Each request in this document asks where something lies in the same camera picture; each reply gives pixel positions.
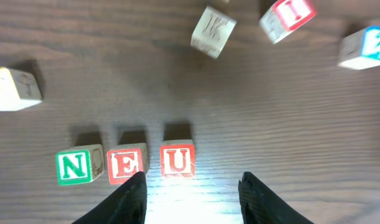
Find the wood grain surface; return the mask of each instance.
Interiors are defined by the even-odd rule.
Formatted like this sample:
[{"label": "wood grain surface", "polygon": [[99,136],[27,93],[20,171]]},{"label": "wood grain surface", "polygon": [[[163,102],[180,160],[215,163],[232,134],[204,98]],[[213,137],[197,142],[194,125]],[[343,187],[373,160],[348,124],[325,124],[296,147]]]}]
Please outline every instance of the wood grain surface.
[{"label": "wood grain surface", "polygon": [[[32,70],[44,96],[0,113],[0,224],[70,223],[117,188],[107,173],[57,186],[55,153],[89,133],[105,151],[145,133],[146,223],[242,223],[244,171],[314,223],[380,223],[380,67],[336,66],[346,34],[380,25],[380,0],[312,2],[318,15],[272,45],[268,3],[231,0],[213,60],[190,47],[202,0],[0,0],[0,66]],[[197,176],[162,180],[164,130],[180,124]]]}]

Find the white wooden block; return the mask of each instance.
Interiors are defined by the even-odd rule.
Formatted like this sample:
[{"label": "white wooden block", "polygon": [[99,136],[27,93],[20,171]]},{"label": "white wooden block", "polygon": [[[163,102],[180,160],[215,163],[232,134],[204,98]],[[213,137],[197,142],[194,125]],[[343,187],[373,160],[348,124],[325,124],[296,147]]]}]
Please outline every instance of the white wooden block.
[{"label": "white wooden block", "polygon": [[309,0],[279,0],[262,16],[259,24],[276,44],[315,15]]},{"label": "white wooden block", "polygon": [[371,26],[345,37],[338,65],[355,70],[380,66],[380,27]]},{"label": "white wooden block", "polygon": [[59,185],[86,184],[104,173],[103,146],[77,146],[55,156]]},{"label": "white wooden block", "polygon": [[0,68],[0,111],[17,111],[42,102],[34,76]]},{"label": "white wooden block", "polygon": [[217,58],[235,23],[235,20],[208,6],[192,33],[191,46],[212,58]]}]

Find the letter i block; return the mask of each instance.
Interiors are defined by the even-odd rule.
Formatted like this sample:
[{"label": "letter i block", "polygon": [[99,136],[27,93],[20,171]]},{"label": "letter i block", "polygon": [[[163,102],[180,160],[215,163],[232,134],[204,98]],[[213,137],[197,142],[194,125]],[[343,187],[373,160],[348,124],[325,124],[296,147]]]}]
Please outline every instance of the letter i block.
[{"label": "letter i block", "polygon": [[379,66],[380,27],[371,26],[345,37],[338,65],[355,70]]},{"label": "letter i block", "polygon": [[146,143],[116,146],[107,152],[110,184],[123,184],[135,173],[150,168]]},{"label": "letter i block", "polygon": [[160,156],[163,177],[192,178],[196,175],[196,153],[192,140],[165,141]]},{"label": "letter i block", "polygon": [[93,182],[104,172],[103,146],[77,146],[55,156],[59,185]]},{"label": "letter i block", "polygon": [[279,0],[259,21],[273,44],[284,39],[316,15],[309,0]]},{"label": "letter i block", "polygon": [[208,6],[192,33],[191,47],[217,58],[233,31],[236,21]]}]

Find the letter u block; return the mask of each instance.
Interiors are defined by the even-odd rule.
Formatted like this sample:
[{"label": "letter u block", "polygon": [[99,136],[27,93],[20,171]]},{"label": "letter u block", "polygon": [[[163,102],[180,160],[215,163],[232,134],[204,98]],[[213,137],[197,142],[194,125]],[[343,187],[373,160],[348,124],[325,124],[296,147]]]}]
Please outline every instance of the letter u block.
[{"label": "letter u block", "polygon": [[90,183],[104,172],[103,146],[73,147],[57,153],[55,161],[59,185]]},{"label": "letter u block", "polygon": [[110,184],[123,184],[135,173],[150,168],[146,143],[116,146],[107,152]]},{"label": "letter u block", "polygon": [[160,156],[163,177],[192,178],[196,175],[196,153],[192,140],[165,141]]}]

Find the letter e block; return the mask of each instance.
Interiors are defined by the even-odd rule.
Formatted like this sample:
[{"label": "letter e block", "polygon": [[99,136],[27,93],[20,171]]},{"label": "letter e block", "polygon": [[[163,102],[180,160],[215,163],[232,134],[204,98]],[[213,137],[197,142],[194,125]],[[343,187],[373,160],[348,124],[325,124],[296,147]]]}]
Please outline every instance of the letter e block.
[{"label": "letter e block", "polygon": [[165,141],[160,156],[163,177],[192,178],[196,175],[196,153],[192,140]]},{"label": "letter e block", "polygon": [[371,26],[345,37],[338,65],[355,70],[380,66],[380,27]]},{"label": "letter e block", "polygon": [[192,33],[191,47],[217,58],[233,31],[236,21],[208,6]]},{"label": "letter e block", "polygon": [[0,68],[0,111],[17,111],[42,102],[34,76]]},{"label": "letter e block", "polygon": [[103,146],[77,146],[55,156],[59,185],[93,182],[104,172]]},{"label": "letter e block", "polygon": [[309,0],[279,0],[262,16],[259,24],[276,44],[315,15]]},{"label": "letter e block", "polygon": [[150,168],[146,143],[116,146],[107,152],[110,184],[123,184],[135,173]]}]

